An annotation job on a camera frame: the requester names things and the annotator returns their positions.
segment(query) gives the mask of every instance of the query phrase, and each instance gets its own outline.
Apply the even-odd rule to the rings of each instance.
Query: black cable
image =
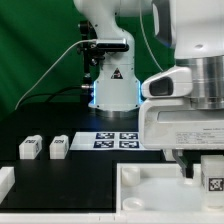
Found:
[[[73,89],[79,89],[81,90],[81,87],[80,86],[70,86],[70,87],[66,87],[66,88],[63,88],[53,94],[51,94],[51,96],[45,101],[45,103],[49,103],[52,99],[54,99],[58,94],[60,93],[64,93],[64,92],[67,92],[69,90],[73,90]]]
[[[18,104],[18,108],[27,100],[34,98],[34,97],[38,97],[38,96],[51,96],[52,93],[40,93],[40,94],[34,94],[31,96],[27,96],[26,98],[24,98],[19,104]],[[76,96],[79,94],[57,94],[57,96]]]

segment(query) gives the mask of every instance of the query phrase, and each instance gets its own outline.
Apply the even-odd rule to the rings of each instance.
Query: white cable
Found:
[[[161,66],[159,65],[159,63],[157,62],[155,56],[153,55],[152,53],[152,50],[148,44],[148,41],[147,41],[147,38],[146,38],[146,35],[145,35],[145,29],[144,29],[144,25],[143,25],[143,21],[142,21],[142,0],[139,0],[139,11],[140,11],[140,25],[141,25],[141,30],[142,30],[142,35],[143,35],[143,38],[144,38],[144,41],[145,41],[145,44],[148,48],[148,51],[149,51],[149,54],[151,55],[154,63],[156,64],[156,66],[159,68],[159,70],[162,72],[163,69],[161,68]]]
[[[66,56],[66,54],[72,50],[76,45],[81,44],[81,43],[86,43],[86,42],[96,42],[96,39],[92,39],[92,40],[81,40],[76,42],[75,44],[73,44],[72,46],[70,46],[62,55],[60,58],[58,58],[58,60],[41,76],[41,78],[33,85],[33,87],[31,87],[18,101],[18,103],[16,104],[15,110],[17,110],[20,102],[51,72],[51,70]]]

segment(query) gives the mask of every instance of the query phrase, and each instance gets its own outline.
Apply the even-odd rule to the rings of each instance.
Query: green backdrop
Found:
[[[72,0],[1,0],[0,120],[14,110],[19,98],[55,60],[81,39],[77,24],[83,19]],[[154,39],[152,16],[144,16],[143,21],[158,62],[164,69],[171,67],[173,51]],[[136,39],[135,74],[140,81],[159,72],[145,47],[139,18],[118,18],[117,22]],[[73,50],[31,94],[78,85],[82,76],[82,57]]]

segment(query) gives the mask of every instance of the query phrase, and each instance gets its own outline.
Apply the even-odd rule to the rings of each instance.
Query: cable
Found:
[[[86,42],[95,42],[96,39],[92,39],[92,40],[82,40],[82,41],[78,41],[75,44],[73,44],[72,46],[70,46],[62,55],[60,58],[58,58],[58,60],[42,75],[42,77],[33,85],[33,87],[31,87],[18,101],[18,103],[16,104],[15,110],[17,110],[18,105],[20,104],[20,102],[50,73],[50,71],[62,60],[62,58],[64,58],[64,56],[70,51],[72,50],[76,45],[81,44],[81,43],[86,43]]]
[[[39,93],[39,94],[34,94],[34,95],[27,96],[27,97],[23,98],[23,99],[20,101],[20,103],[19,103],[19,105],[18,105],[18,108],[19,108],[25,101],[27,101],[27,100],[29,100],[29,99],[31,99],[31,98],[38,97],[38,96],[52,96],[52,95],[54,95],[54,97],[55,97],[55,96],[76,96],[76,95],[78,95],[78,94],[60,94],[60,93],[58,93],[58,94],[55,94],[55,93]]]
[[[153,55],[152,53],[152,50],[148,44],[148,41],[147,41],[147,38],[146,38],[146,35],[145,35],[145,29],[144,29],[144,25],[143,25],[143,21],[142,21],[142,0],[139,0],[139,11],[140,11],[140,25],[141,25],[141,30],[142,30],[142,35],[143,35],[143,38],[144,38],[144,41],[145,41],[145,44],[148,48],[148,51],[149,51],[149,54],[151,55],[154,63],[156,64],[156,66],[159,68],[159,70],[162,72],[163,69],[161,68],[161,66],[159,65],[159,63],[157,62],[155,56]]]
[[[48,103],[48,102],[50,102],[53,98],[55,98],[58,94],[60,94],[60,93],[64,93],[64,92],[66,92],[66,91],[69,91],[69,90],[73,90],[73,89],[82,89],[80,86],[71,86],[71,87],[66,87],[66,88],[63,88],[63,89],[61,89],[61,90],[59,90],[59,91],[57,91],[56,93],[53,93],[46,101],[45,101],[45,103]]]

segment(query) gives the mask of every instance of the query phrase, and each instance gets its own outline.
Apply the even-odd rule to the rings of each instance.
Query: qr code sticker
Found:
[[[137,133],[120,133],[120,139],[138,139]]]
[[[122,149],[139,149],[138,141],[120,141],[119,148]]]
[[[95,141],[94,149],[109,149],[114,147],[114,141]]]
[[[96,139],[114,139],[114,133],[96,133]]]
[[[223,191],[224,178],[209,178],[209,191]]]

